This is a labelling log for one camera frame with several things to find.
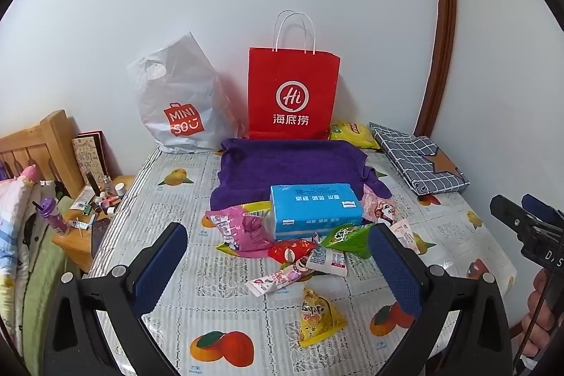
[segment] wooden nightstand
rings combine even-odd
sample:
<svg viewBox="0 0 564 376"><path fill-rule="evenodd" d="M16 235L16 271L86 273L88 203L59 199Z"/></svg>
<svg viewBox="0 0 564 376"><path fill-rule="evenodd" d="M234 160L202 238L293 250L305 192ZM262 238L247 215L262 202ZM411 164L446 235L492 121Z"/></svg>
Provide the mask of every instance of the wooden nightstand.
<svg viewBox="0 0 564 376"><path fill-rule="evenodd" d="M117 176L112 180L112 184L116 185L123 182L129 190L135 176ZM100 218L107 217L106 214L98 214L97 220ZM69 220L80 220L88 222L90 220L90 215L83 215L82 211L68 210L63 215L65 221ZM78 228L71 228L69 232L64 236L55 234L51 239L53 243L60 246L68 257L74 261L80 269L85 273L90 271L92 267L92 255L90 253L92 245L92 234L91 230L79 230Z"/></svg>

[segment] blue tissue box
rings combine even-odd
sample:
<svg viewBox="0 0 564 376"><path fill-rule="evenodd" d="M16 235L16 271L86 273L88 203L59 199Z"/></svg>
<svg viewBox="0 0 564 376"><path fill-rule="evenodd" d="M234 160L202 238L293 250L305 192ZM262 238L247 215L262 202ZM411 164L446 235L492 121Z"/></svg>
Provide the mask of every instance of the blue tissue box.
<svg viewBox="0 0 564 376"><path fill-rule="evenodd" d="M277 240L325 236L344 223L362 222L362 205L349 184L273 185L270 202Z"/></svg>

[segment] candy wrapper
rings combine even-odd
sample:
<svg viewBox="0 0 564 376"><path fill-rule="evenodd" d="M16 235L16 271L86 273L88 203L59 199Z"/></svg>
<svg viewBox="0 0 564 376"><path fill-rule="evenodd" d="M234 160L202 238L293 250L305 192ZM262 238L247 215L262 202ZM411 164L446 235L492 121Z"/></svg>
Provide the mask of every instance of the candy wrapper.
<svg viewBox="0 0 564 376"><path fill-rule="evenodd" d="M270 201L257 201L255 203L241 204L244 215L254 215L255 217L266 217L270 212Z"/></svg>
<svg viewBox="0 0 564 376"><path fill-rule="evenodd" d="M269 257L274 258L278 263L286 261L293 263L309 254L315 245L314 242L306 240L275 241L269 248Z"/></svg>
<svg viewBox="0 0 564 376"><path fill-rule="evenodd" d="M360 258L370 258L370 250L368 249L368 232L373 223L355 227L350 223L346 223L333 229L321 241L323 247L329 247L343 252L352 252Z"/></svg>
<svg viewBox="0 0 564 376"><path fill-rule="evenodd" d="M345 254L340 250L317 246L307 258L306 268L328 275L347 276Z"/></svg>
<svg viewBox="0 0 564 376"><path fill-rule="evenodd" d="M374 223L385 223L388 227L396 218L397 202L393 198L380 198L368 185L364 185L362 196L362 217Z"/></svg>
<svg viewBox="0 0 564 376"><path fill-rule="evenodd" d="M300 346L318 343L342 330L347 320L329 300L304 289L300 319Z"/></svg>
<svg viewBox="0 0 564 376"><path fill-rule="evenodd" d="M280 290L286 285L290 285L292 282L312 274L313 271L306 268L306 262L306 257L300 258L293 265L280 269L271 275L248 281L245 285L255 296L262 296L266 293Z"/></svg>
<svg viewBox="0 0 564 376"><path fill-rule="evenodd" d="M405 218L400 220L399 222L394 223L390 230L392 233L395 234L398 241L401 242L401 245L405 248L410 248L414 251L417 255L419 255L419 248L417 247L417 243L415 242L415 237L410 228L410 224L407 222Z"/></svg>
<svg viewBox="0 0 564 376"><path fill-rule="evenodd" d="M232 250L225 243L219 244L215 247L220 252L224 254L231 255L232 257L244 257L244 258L265 258L269 256L268 249L262 250Z"/></svg>
<svg viewBox="0 0 564 376"><path fill-rule="evenodd" d="M219 229L224 243L233 251L257 251L272 247L271 236L262 226L262 219L245 215L240 205L222 211L207 211L206 217Z"/></svg>

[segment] plaid cloth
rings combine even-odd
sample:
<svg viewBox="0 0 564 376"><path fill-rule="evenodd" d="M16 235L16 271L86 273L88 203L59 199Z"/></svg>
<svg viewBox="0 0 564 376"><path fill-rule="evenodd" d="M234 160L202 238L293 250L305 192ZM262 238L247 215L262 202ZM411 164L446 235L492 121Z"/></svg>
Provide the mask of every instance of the plaid cloth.
<svg viewBox="0 0 564 376"><path fill-rule="evenodd" d="M418 196L461 191L470 185L460 171L462 179L450 172L435 172L434 163L424 155L436 155L439 148L428 137L410 136L375 123L370 124L370 130L391 163Z"/></svg>

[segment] green blanket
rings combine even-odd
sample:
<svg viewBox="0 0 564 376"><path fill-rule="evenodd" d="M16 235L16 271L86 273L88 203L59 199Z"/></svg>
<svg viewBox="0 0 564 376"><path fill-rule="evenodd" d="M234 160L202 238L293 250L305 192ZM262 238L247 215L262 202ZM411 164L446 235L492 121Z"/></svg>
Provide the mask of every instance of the green blanket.
<svg viewBox="0 0 564 376"><path fill-rule="evenodd" d="M47 228L25 292L22 338L25 365L32 376L42 374L50 301L59 280L66 271L80 275L80 270L66 257L63 249L51 242L54 233Z"/></svg>

